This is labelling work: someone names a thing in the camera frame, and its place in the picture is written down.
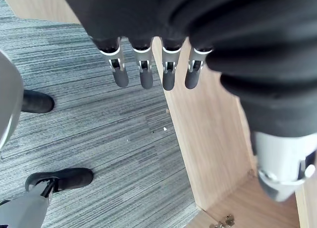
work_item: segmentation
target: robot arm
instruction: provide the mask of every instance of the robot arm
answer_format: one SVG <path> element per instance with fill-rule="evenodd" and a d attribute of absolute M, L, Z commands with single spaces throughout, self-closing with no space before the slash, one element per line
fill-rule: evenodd
<path fill-rule="evenodd" d="M 205 60 L 222 73 L 222 85 L 240 98 L 260 184 L 271 198 L 287 199 L 315 172 L 317 0 L 66 1 L 101 51 L 109 49 L 108 39 L 129 38 L 146 89 L 152 78 L 141 74 L 151 74 L 151 38 L 162 39 L 163 87 L 172 90 L 188 36 L 186 87 L 196 86 Z M 126 86 L 122 59 L 106 59 L 120 60 Z"/>

